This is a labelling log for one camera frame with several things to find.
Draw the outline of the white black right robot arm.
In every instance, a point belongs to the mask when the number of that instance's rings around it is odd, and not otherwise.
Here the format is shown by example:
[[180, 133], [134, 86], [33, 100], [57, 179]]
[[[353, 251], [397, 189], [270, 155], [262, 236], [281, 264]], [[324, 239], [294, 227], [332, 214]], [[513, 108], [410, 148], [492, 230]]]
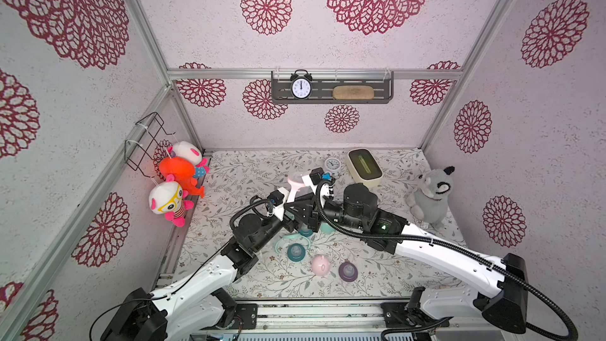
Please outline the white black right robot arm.
[[419, 260], [463, 282], [463, 287], [453, 290], [414, 289], [399, 331], [429, 331], [453, 317], [481, 317], [514, 334], [530, 330], [526, 265], [521, 257], [484, 255], [438, 238], [380, 209], [377, 196], [361, 183], [345, 188], [342, 203], [329, 196], [327, 180], [311, 183], [309, 188], [311, 193], [301, 197], [287, 194], [272, 199], [273, 216], [311, 230], [327, 224], [373, 249]]

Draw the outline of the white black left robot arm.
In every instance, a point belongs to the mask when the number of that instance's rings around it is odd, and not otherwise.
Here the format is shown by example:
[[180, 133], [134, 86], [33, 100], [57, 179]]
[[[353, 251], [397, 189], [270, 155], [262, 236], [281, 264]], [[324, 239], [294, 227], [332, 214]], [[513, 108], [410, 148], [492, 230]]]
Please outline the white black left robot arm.
[[195, 272], [150, 293], [141, 288], [131, 292], [115, 307], [100, 338], [180, 340], [202, 328], [226, 327], [235, 316], [235, 301], [225, 288], [252, 269], [257, 252], [282, 229], [295, 229], [290, 216], [245, 215], [229, 241]]

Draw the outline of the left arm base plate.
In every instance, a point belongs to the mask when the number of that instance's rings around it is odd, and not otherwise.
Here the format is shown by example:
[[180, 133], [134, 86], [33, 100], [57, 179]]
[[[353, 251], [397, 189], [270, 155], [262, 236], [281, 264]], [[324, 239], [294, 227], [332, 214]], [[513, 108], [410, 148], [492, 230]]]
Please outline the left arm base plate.
[[253, 330], [257, 328], [259, 306], [257, 303], [237, 303], [229, 306], [222, 318], [222, 328], [230, 330]]

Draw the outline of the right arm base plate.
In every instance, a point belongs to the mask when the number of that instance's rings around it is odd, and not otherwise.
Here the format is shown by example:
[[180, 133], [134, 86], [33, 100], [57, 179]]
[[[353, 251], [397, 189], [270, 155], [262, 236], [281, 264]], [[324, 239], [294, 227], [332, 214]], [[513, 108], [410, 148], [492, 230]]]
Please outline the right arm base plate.
[[395, 328], [439, 328], [443, 325], [450, 325], [450, 317], [434, 319], [423, 313], [418, 308], [409, 308], [407, 301], [382, 302], [380, 308], [383, 312], [383, 319], [388, 329]]

